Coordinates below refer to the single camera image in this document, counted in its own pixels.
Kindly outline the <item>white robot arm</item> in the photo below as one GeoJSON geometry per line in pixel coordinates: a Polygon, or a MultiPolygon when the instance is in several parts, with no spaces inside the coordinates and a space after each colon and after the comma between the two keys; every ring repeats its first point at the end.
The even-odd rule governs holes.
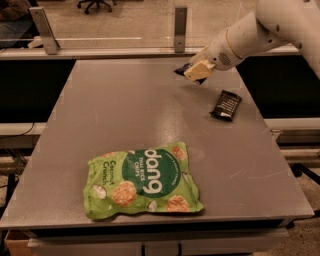
{"type": "Polygon", "coordinates": [[[315,0],[257,0],[256,9],[215,35],[183,66],[182,75],[201,82],[245,58],[292,44],[320,78],[320,9],[315,0]]]}

